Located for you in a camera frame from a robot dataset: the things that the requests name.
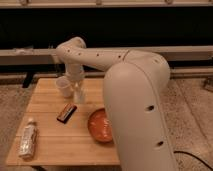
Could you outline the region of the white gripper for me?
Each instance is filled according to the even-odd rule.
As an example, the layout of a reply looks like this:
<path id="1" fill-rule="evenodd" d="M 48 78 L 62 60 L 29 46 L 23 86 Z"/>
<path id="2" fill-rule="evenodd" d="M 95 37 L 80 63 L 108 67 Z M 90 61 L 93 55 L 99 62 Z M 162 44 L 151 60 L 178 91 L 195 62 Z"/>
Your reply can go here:
<path id="1" fill-rule="evenodd" d="M 65 64 L 65 75 L 71 82 L 74 83 L 74 93 L 80 94 L 82 91 L 82 80 L 84 79 L 85 73 L 83 66 L 77 63 L 66 63 Z"/>

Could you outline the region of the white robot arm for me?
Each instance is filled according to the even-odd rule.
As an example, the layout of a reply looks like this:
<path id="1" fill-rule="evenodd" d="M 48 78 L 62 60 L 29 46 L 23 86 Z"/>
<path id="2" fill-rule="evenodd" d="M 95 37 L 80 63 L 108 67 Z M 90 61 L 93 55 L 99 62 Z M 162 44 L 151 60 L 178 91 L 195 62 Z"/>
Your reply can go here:
<path id="1" fill-rule="evenodd" d="M 170 68 L 157 53 L 130 49 L 88 48 L 80 37 L 56 48 L 66 75 L 77 75 L 77 63 L 105 72 L 104 107 L 122 171 L 178 171 L 161 108 L 159 92 L 168 84 Z"/>

